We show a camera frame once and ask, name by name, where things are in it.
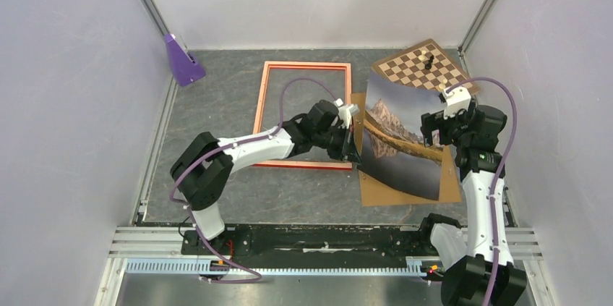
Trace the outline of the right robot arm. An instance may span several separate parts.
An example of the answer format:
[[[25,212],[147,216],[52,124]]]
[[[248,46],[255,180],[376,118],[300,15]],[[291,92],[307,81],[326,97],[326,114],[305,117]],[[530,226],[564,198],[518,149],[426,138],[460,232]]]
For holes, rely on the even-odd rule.
[[[422,222],[417,242],[427,254],[438,253],[445,269],[441,284],[444,305],[515,305],[528,285],[516,267],[504,223],[504,156],[496,151],[507,115],[491,106],[470,104],[452,117],[444,111],[421,116],[425,145],[456,149],[455,165],[468,210],[468,231],[459,223],[432,213]]]

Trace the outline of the orange picture frame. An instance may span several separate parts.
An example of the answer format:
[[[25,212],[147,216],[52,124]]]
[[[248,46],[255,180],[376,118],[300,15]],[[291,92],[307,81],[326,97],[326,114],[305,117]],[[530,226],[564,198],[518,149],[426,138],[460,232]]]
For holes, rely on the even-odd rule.
[[[267,87],[272,69],[298,69],[298,70],[335,70],[342,71],[344,78],[344,102],[351,103],[351,64],[338,62],[305,62],[305,61],[266,61],[262,71],[260,91],[255,112],[253,133],[260,132],[262,127],[263,114],[265,110],[265,99]],[[353,165],[348,162],[319,162],[319,161],[292,161],[292,160],[270,160],[256,163],[260,167],[278,167],[288,169],[319,169],[335,171],[351,171]]]

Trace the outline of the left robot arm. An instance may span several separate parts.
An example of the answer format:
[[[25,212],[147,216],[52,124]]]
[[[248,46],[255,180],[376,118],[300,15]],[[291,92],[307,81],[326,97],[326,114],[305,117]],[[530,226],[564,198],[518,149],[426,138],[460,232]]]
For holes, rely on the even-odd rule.
[[[195,137],[171,167],[174,191],[179,191],[199,232],[199,244],[210,254],[222,252],[226,226],[218,200],[233,173],[273,159],[287,159],[321,148],[336,161],[361,163],[353,136],[355,104],[321,100],[309,112],[272,129],[235,138],[210,132]]]

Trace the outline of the mountain landscape photo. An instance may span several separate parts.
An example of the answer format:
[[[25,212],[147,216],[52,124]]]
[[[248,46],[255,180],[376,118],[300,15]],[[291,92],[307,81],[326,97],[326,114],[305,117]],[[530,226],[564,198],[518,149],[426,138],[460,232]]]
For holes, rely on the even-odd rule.
[[[372,71],[359,169],[394,190],[438,200],[443,146],[438,137],[425,146],[421,115],[441,109],[436,90],[396,84]]]

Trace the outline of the brown frame backing board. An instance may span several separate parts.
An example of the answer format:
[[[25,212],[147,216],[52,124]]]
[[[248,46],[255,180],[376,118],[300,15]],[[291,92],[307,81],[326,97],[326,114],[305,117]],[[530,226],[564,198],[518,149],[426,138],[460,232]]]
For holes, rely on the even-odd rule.
[[[361,109],[355,132],[355,141],[359,150],[362,149],[363,134],[364,134],[364,105],[366,93],[352,93],[351,100],[357,103]],[[462,201],[462,192],[459,185],[451,187],[448,184],[453,184],[450,179],[445,180],[445,188],[440,191],[438,200],[429,200],[414,195],[409,195],[404,192],[394,190],[391,187],[377,181],[375,178],[359,171],[359,184],[361,190],[361,203],[364,207],[386,206],[386,205],[439,205],[445,203],[460,203]]]

